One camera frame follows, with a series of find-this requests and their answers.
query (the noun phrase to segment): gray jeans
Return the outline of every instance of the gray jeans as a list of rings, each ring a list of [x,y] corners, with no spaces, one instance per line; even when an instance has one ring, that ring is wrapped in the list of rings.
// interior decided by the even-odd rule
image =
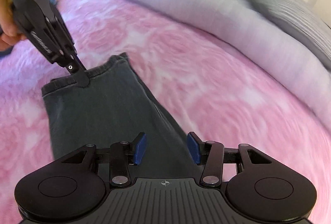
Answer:
[[[87,74],[86,88],[63,77],[42,89],[55,158],[85,144],[109,147],[145,132],[147,149],[141,164],[129,167],[132,179],[201,176],[188,152],[186,134],[141,81],[125,53]]]

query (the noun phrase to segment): human hand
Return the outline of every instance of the human hand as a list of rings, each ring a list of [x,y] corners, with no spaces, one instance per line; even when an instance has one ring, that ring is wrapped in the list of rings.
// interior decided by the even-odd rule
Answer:
[[[12,0],[0,0],[0,26],[3,30],[0,39],[0,51],[4,51],[18,41],[26,39],[23,34],[19,33],[13,20],[11,4]]]

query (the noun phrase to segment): bedsheet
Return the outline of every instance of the bedsheet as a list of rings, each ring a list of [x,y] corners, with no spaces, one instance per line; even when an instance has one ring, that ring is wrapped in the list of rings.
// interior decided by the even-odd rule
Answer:
[[[127,52],[184,131],[226,147],[249,143],[303,174],[318,193],[310,220],[331,222],[330,134],[260,67],[216,37],[127,0],[59,0],[58,7],[87,68]],[[0,73],[0,219],[14,224],[21,219],[15,185],[52,161],[41,87],[67,71],[24,41],[0,61]]]
[[[133,0],[231,44],[264,69],[317,115],[331,131],[331,76],[298,40],[247,0]]]

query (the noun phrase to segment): gray pillow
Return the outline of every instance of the gray pillow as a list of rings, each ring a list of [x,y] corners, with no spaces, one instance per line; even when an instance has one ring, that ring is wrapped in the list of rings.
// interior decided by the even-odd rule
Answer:
[[[253,7],[305,45],[331,70],[331,29],[303,0],[251,0]]]

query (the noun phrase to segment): silver washer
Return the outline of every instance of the silver washer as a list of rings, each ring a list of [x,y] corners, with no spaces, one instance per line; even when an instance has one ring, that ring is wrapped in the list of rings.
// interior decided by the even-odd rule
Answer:
[[[112,181],[113,181],[113,183],[120,185],[120,184],[125,184],[126,182],[128,182],[128,178],[126,176],[119,175],[119,176],[113,177]]]
[[[214,185],[216,184],[219,180],[216,176],[212,176],[212,175],[209,175],[209,176],[205,176],[203,179],[202,179],[203,182],[205,182],[206,184],[210,184],[210,185]]]

